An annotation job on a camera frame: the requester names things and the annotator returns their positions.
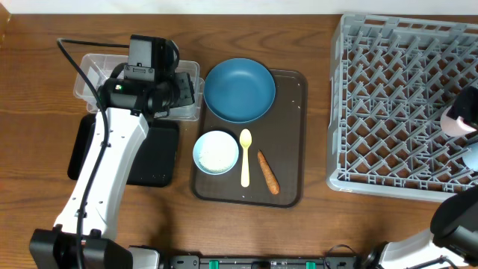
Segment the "dark blue plate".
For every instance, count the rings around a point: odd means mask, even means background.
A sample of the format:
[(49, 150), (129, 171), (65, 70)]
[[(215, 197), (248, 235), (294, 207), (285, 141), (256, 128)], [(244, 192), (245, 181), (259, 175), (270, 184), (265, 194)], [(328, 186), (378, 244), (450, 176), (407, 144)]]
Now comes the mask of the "dark blue plate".
[(276, 98), (276, 83), (263, 64), (232, 58), (211, 69), (204, 100), (209, 110), (230, 123), (248, 123), (265, 115)]

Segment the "orange carrot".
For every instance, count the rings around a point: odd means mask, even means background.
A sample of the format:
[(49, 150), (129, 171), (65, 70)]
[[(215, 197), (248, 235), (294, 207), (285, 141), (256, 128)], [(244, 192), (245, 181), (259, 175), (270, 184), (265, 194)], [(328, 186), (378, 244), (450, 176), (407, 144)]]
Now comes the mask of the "orange carrot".
[(258, 151), (258, 163), (261, 167), (261, 171), (263, 173), (265, 182), (268, 186), (268, 189), (272, 195), (277, 195), (280, 192), (279, 183), (276, 177), (273, 174), (269, 164), (267, 163), (267, 159), (265, 158), (264, 154), (261, 150)]

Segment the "pink cup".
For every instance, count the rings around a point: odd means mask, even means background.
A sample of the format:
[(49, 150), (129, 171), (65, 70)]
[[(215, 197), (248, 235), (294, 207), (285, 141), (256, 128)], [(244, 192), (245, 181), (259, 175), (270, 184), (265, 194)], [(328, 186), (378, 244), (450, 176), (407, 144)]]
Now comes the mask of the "pink cup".
[(451, 107), (449, 106), (441, 115), (440, 127), (443, 133), (450, 137), (460, 137), (476, 131), (475, 128), (465, 124), (462, 117), (458, 117), (455, 120), (447, 116), (450, 109)]

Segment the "light blue cup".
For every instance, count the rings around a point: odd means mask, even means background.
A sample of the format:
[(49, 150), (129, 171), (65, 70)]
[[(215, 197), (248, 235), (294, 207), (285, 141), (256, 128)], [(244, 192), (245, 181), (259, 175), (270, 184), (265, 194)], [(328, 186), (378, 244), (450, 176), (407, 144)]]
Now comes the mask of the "light blue cup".
[(478, 171), (478, 143), (465, 147), (467, 152), (462, 156), (465, 166), (473, 171)]

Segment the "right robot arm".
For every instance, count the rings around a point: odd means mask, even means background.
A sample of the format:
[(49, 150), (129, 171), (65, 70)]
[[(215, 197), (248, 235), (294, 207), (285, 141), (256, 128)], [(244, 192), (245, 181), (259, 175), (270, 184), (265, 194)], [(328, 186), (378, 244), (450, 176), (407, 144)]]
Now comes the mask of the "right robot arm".
[[(477, 131), (477, 88), (461, 90), (441, 115), (450, 137)], [(362, 268), (460, 268), (477, 266), (477, 187), (443, 201), (430, 227), (403, 241), (385, 242), (362, 262)]]

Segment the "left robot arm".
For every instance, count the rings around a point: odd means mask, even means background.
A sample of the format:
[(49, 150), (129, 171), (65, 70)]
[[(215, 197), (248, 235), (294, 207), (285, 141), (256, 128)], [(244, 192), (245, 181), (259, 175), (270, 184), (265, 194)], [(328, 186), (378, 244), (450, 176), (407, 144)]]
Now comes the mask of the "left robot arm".
[(192, 105), (193, 83), (177, 72), (178, 46), (160, 37), (133, 34), (129, 56), (95, 87), (63, 50), (96, 106), (96, 124), (75, 188), (52, 229), (35, 229), (29, 251), (38, 268), (165, 268), (151, 247), (116, 243), (120, 203), (149, 124), (159, 112)]

